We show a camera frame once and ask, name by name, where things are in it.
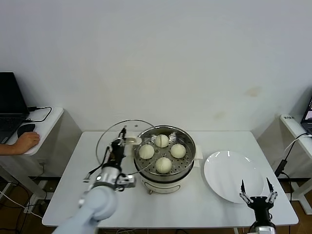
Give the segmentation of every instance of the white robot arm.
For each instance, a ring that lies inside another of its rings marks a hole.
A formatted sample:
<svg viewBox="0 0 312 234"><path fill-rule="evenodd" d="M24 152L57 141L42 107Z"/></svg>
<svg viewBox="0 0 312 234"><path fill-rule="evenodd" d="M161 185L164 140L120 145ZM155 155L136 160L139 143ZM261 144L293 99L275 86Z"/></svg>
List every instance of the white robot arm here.
<svg viewBox="0 0 312 234"><path fill-rule="evenodd" d="M90 180L90 175L101 168L95 182L79 201L78 212L58 226L53 234L94 234L99 222L109 218L116 211L116 191L122 192L125 188L135 187L135 177L123 174L120 167L124 158L125 135L126 129L123 128L118 138L110 144L111 150L107 148L102 164L89 172L85 178L87 182ZM242 181L240 196L255 214L256 221L252 225L255 230L253 234L275 234L275 226L271 223L269 209L273 207L277 192L273 190L269 180L267 182L270 189L269 197L248 197L244 181Z"/></svg>
<svg viewBox="0 0 312 234"><path fill-rule="evenodd" d="M88 182L90 175L101 168L95 182L79 201L78 212L58 226L53 234L94 234L99 222L109 218L116 211L116 191L135 187L135 177L123 174L120 167L124 158L125 134L126 129L123 128L118 138L110 144L111 150L107 148L100 167L89 172L85 178L85 182Z"/></svg>
<svg viewBox="0 0 312 234"><path fill-rule="evenodd" d="M117 207L116 192L106 186L98 186L89 191L83 206L53 234L94 234L98 223L107 219Z"/></svg>

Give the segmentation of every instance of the wooden floor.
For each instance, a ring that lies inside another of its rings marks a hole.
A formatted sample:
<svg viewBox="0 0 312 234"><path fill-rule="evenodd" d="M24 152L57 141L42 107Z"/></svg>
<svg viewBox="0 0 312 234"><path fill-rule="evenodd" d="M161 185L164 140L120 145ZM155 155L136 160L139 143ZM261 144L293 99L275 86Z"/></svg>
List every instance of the wooden floor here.
<svg viewBox="0 0 312 234"><path fill-rule="evenodd" d="M53 192L58 184L58 181L49 181L45 187L48 192ZM2 191L5 183L0 183L0 190ZM289 191L289 184L282 183L282 186L286 192ZM8 195L10 198L15 200L20 204L25 204L28 199L28 195L25 190L23 190L19 186L15 186L12 188ZM306 198L309 203L312 204L312 192L306 194ZM0 204L4 204L6 206L14 206L16 205L7 199L2 199ZM291 234L312 234L312 215L306 215L299 204L299 202L292 203L293 208L295 209L298 217L299 223L291 227ZM37 204L34 208L34 213L43 215L47 205L42 203ZM41 223L41 219L28 214L25 216L23 212L21 212L20 208L7 208L0 205L0 234L51 234L55 228L45 227ZM107 229L107 230L99 230L99 234L115 234L117 230ZM233 229L185 229L188 234L234 234ZM278 234L288 234L288 226L285 227L277 227ZM137 229L129 232L129 234L175 234L175 229ZM248 228L239 229L239 233L247 233ZM183 231L178 231L177 234L185 234Z"/></svg>

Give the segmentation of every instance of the desk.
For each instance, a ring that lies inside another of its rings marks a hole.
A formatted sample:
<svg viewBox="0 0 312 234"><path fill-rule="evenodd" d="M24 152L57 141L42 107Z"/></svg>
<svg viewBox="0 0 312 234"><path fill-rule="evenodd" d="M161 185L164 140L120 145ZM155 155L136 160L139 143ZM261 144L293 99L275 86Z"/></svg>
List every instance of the desk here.
<svg viewBox="0 0 312 234"><path fill-rule="evenodd" d="M47 115L49 109L41 109L31 112L29 118L32 120L41 120ZM40 135L40 142L35 147L31 148L29 151L24 153L23 155L34 155L41 145L44 143L45 139L53 129L56 122L59 120L64 110L61 107L53 107L50 115L44 122L36 122L35 131ZM14 144L17 140L17 133L14 133L12 137L8 140L7 144ZM26 171L15 163L14 156L0 156L0 166L4 170L6 170L11 176L13 176L16 180L18 180L22 185L24 185L27 189L34 193L32 197L32 201L34 201L35 197L45 198L46 193L42 189L45 182L41 182L40 185L37 185L33 182L27 175Z"/></svg>
<svg viewBox="0 0 312 234"><path fill-rule="evenodd" d="M300 124L302 116L303 115L281 115L283 124L287 127L294 138L307 132ZM312 140L309 137L303 137L300 138L298 142L307 155L312 159ZM312 208L304 197L304 194L312 190L312 179L309 179L301 187L299 187L297 183L292 182L292 188L294 190L292 193L292 200L299 201L305 213L307 215L312 215Z"/></svg>
<svg viewBox="0 0 312 234"><path fill-rule="evenodd" d="M241 152L253 160L264 176L268 177L278 192L273 209L272 222L276 225L292 225L298 217L275 177L268 161L251 132L188 132L198 144L204 159L219 150ZM51 199L42 223L58 226L78 210L78 201L89 184L82 180L87 172L98 166L95 152L102 132L84 132L67 164L58 187ZM117 133L107 133L105 144ZM254 222L254 212L246 204L234 204L218 196L202 178L202 164L193 168L182 182L181 189L172 194L147 193L136 174L135 188L117 193L118 207L100 228L223 228L246 227ZM124 173L135 172L133 158L122 162ZM267 186L264 195L268 195Z"/></svg>

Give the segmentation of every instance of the steamer basket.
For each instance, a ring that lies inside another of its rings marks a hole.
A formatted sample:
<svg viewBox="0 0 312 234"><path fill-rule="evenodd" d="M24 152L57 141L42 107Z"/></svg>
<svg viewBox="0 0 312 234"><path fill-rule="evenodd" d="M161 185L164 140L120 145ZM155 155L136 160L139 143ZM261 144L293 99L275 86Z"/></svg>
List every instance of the steamer basket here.
<svg viewBox="0 0 312 234"><path fill-rule="evenodd" d="M155 145L155 139L160 134L169 138L169 145L165 148L159 148ZM191 171L196 149L193 139L185 131L176 127L161 125L145 130L138 137L142 139L142 143L134 146L134 163L136 169L146 179L156 183L173 183L183 179ZM141 159L139 156L140 148L146 144L153 146L155 150L151 159ZM175 144L181 144L186 149L186 155L181 159L174 158L170 153L171 147ZM166 174L160 174L156 170L155 163L161 157L167 157L172 162L172 168Z"/></svg>

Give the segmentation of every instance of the steamed bun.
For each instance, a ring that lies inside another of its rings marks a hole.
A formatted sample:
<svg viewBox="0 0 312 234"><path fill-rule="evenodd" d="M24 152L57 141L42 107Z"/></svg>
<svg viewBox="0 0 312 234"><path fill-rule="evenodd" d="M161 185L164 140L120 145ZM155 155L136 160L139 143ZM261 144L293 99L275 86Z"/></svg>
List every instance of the steamed bun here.
<svg viewBox="0 0 312 234"><path fill-rule="evenodd" d="M170 159L166 157L161 157L156 161L156 170L161 174L168 173L171 170L171 167L172 163Z"/></svg>
<svg viewBox="0 0 312 234"><path fill-rule="evenodd" d="M166 135L158 135L155 144L160 148L165 148L169 145L169 138Z"/></svg>
<svg viewBox="0 0 312 234"><path fill-rule="evenodd" d="M186 154L186 149L181 144L175 144L173 147L171 147L170 153L172 157L183 158Z"/></svg>
<svg viewBox="0 0 312 234"><path fill-rule="evenodd" d="M151 145L143 145L138 152L142 159L150 159L154 156L154 153L154 148Z"/></svg>

